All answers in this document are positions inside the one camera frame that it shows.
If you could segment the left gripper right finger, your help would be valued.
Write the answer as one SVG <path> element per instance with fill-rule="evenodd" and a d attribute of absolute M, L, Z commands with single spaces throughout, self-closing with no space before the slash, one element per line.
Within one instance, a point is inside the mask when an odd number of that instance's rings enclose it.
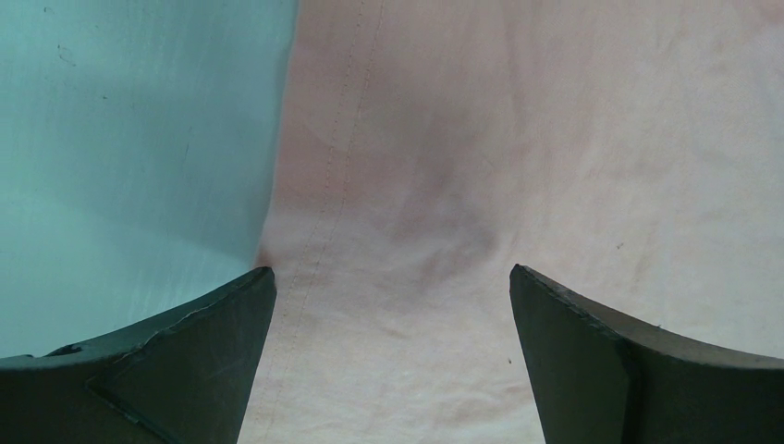
<path fill-rule="evenodd" d="M 779 443 L 783 362 L 667 331 L 530 267 L 510 303 L 549 443 Z"/>

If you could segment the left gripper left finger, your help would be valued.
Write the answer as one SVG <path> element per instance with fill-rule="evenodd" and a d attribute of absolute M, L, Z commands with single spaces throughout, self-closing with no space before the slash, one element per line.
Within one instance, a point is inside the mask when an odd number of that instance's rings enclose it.
<path fill-rule="evenodd" d="M 5 443 L 234 443 L 276 303 L 259 267 L 44 356 L 1 362 Z"/>

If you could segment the salmon pink t shirt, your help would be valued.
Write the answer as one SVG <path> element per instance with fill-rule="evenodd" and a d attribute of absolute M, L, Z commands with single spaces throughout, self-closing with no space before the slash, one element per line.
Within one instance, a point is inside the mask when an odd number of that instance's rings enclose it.
<path fill-rule="evenodd" d="M 540 443 L 527 265 L 783 353 L 779 1 L 303 1 L 243 443 Z"/>

